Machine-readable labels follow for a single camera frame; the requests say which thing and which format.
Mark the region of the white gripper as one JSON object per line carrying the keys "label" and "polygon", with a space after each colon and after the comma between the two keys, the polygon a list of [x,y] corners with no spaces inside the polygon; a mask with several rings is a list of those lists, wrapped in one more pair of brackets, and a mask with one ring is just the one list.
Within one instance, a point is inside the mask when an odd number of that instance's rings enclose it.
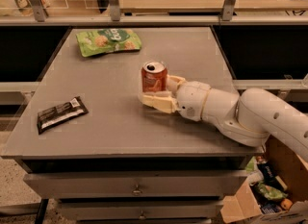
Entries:
{"label": "white gripper", "polygon": [[147,107],[160,112],[174,113],[179,111],[184,118],[200,121],[204,103],[211,87],[197,81],[185,82],[186,79],[183,77],[167,75],[168,91],[141,92],[138,95],[139,100]]}

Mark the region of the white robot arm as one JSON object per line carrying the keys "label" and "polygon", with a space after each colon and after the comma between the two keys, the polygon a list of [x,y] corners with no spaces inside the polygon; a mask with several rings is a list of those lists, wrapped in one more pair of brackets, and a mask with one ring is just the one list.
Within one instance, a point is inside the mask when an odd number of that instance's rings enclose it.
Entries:
{"label": "white robot arm", "polygon": [[160,112],[214,125],[223,135],[250,147],[276,137],[308,162],[308,116],[261,88],[243,93],[167,76],[166,88],[139,93],[140,101]]}

